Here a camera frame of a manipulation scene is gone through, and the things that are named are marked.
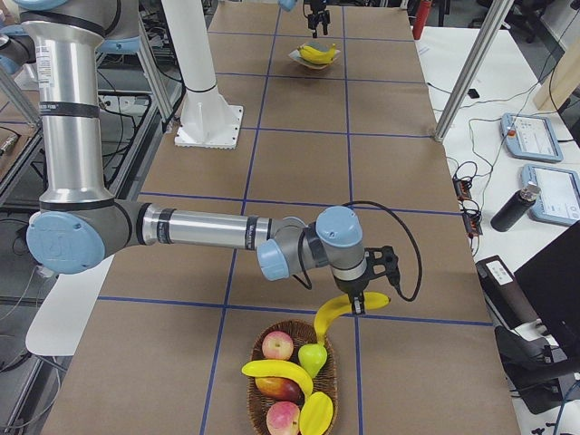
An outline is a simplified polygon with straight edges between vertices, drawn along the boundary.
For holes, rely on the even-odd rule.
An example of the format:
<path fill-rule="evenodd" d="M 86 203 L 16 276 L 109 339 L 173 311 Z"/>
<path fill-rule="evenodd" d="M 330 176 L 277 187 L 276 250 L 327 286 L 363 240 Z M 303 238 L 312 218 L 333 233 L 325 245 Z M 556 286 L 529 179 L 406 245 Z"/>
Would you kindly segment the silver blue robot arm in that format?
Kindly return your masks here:
<path fill-rule="evenodd" d="M 31 254 L 58 274 L 96 267 L 126 247 L 193 244 L 254 250 L 277 280 L 329 266 L 346 308 L 370 305 L 368 256 L 355 213 L 326 209 L 310 225 L 296 218 L 220 215 L 118 200 L 106 188 L 96 53 L 115 44 L 137 50 L 135 1 L 21 1 L 20 22 L 35 49 L 47 190 L 31 219 Z"/>
<path fill-rule="evenodd" d="M 291 12 L 298 2 L 296 0 L 279 0 L 278 6 L 285 12 Z M 307 27 L 312 32 L 313 38 L 318 37 L 318 27 L 321 26 L 323 35 L 328 35 L 328 27 L 331 23 L 330 11 L 327 9 L 326 0 L 310 0 L 302 2 L 303 16 L 307 21 Z"/>

